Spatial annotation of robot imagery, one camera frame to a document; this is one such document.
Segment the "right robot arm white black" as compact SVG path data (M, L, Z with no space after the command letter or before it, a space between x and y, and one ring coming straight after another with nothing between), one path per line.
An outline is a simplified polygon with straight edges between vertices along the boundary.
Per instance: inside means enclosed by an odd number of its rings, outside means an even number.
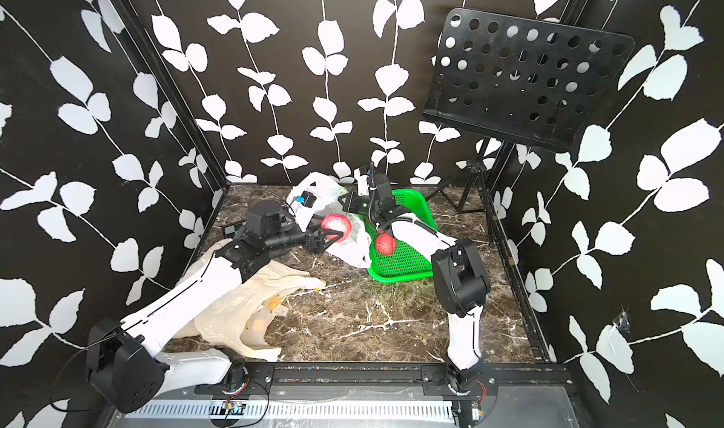
M404 243L431 265L435 295L448 313L449 343L445 362L449 388L458 395L480 386L483 363L480 322L488 298L488 272L470 239L455 239L428 226L396 202L383 173L354 171L357 188L339 198L344 210L362 215L374 227L375 251L389 256Z

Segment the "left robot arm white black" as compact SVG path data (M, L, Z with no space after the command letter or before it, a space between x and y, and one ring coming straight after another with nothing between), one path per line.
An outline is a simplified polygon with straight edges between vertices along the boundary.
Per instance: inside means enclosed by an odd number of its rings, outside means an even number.
M320 255L347 239L352 223L342 215L315 214L297 224L289 207L263 201L230 228L230 243L213 252L176 288L120 322L105 319L89 335L85 376L119 412L132 413L179 388L216 385L232 367L220 351L163 354L165 345L196 316L268 265L275 253L302 246Z

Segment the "red apple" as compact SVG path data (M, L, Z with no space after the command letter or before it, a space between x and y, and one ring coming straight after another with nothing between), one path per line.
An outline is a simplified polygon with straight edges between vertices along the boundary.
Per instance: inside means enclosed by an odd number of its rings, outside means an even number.
M374 248L379 255L390 256L397 248L397 239L387 233L381 233L375 239Z
M325 230L335 231L335 234L330 234L326 237L328 241L337 237L337 241L346 241L352 233L353 227L351 221L339 214L329 214L324 217L321 222L321 226Z

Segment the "yellow banana print plastic bag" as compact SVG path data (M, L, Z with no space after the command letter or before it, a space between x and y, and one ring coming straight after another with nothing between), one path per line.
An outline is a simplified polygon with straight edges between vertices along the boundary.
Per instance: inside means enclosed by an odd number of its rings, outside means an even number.
M201 337L219 349L229 348L246 358L268 362L278 360L282 349L269 345L264 333L252 330L253 322L264 320L267 328L275 317L285 317L285 299L297 290L319 290L326 283L309 273L278 261L271 261L246 282L224 294L203 310L173 337Z

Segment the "white knotted plastic bag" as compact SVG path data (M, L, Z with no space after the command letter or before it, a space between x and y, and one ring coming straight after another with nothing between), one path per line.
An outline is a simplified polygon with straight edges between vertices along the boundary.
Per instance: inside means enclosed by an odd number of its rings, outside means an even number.
M286 202L299 228L326 231L322 242L332 241L326 252L355 268L368 269L371 236L357 214L343 210L339 198L348 194L333 177L310 173L291 189Z

